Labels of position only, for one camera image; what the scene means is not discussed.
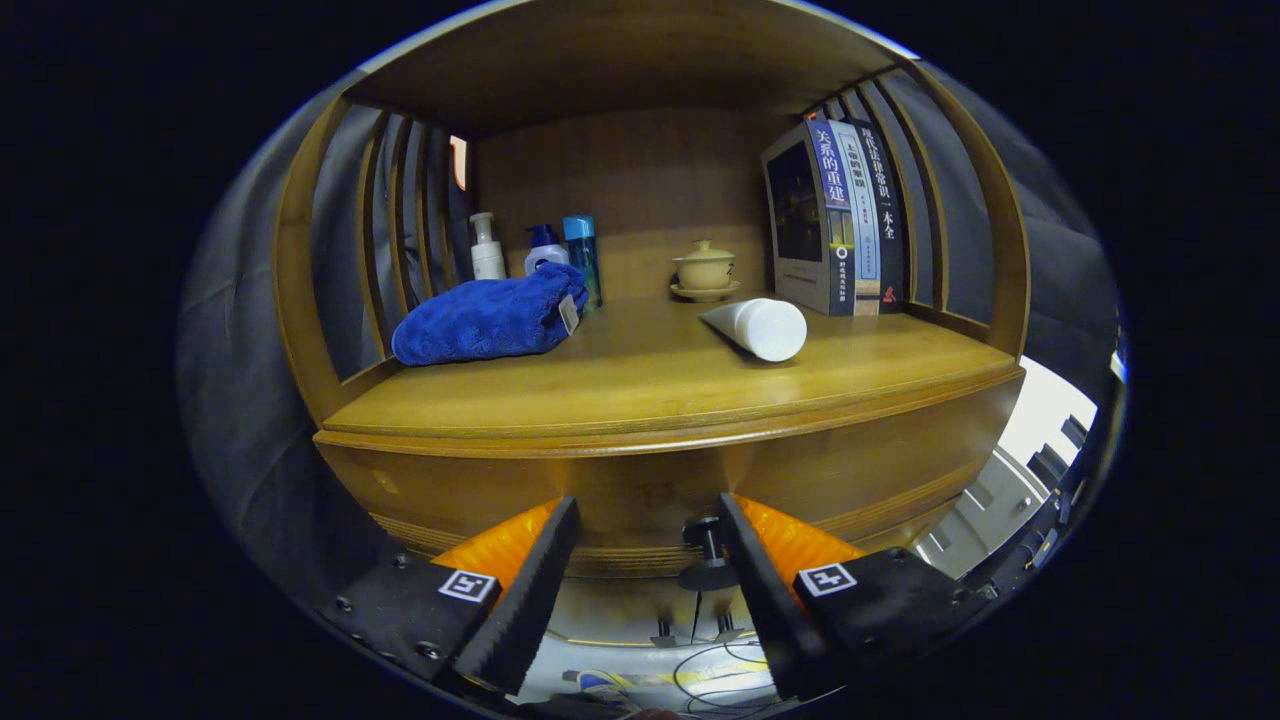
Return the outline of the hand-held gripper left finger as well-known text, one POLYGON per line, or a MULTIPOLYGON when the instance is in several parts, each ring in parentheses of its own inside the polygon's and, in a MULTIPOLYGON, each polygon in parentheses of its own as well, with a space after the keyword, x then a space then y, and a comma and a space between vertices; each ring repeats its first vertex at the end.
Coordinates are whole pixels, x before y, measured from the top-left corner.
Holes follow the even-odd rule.
POLYGON ((428 560, 387 546, 317 606, 324 621, 411 676, 517 694, 545 634, 581 521, 575 497, 529 509, 428 560))

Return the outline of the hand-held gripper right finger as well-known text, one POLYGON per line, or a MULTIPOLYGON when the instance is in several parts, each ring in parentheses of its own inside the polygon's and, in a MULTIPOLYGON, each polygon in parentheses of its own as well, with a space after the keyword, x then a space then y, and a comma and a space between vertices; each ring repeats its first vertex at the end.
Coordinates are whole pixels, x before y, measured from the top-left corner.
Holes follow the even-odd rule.
POLYGON ((810 700, 905 671, 993 602, 902 547, 867 553, 739 495, 719 523, 778 694, 810 700))

